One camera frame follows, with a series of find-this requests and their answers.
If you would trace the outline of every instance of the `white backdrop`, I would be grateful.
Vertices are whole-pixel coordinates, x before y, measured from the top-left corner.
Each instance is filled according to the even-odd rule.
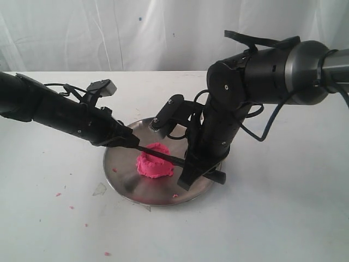
[[[349,0],[0,0],[0,70],[206,70],[224,30],[349,48]]]

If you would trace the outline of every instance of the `pink play dough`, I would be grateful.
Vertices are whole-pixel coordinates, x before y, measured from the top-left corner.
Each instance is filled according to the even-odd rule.
[[[146,147],[164,154],[170,154],[170,150],[161,143],[153,143]],[[173,175],[172,163],[144,152],[137,157],[136,165],[137,171],[140,175],[150,178]]]

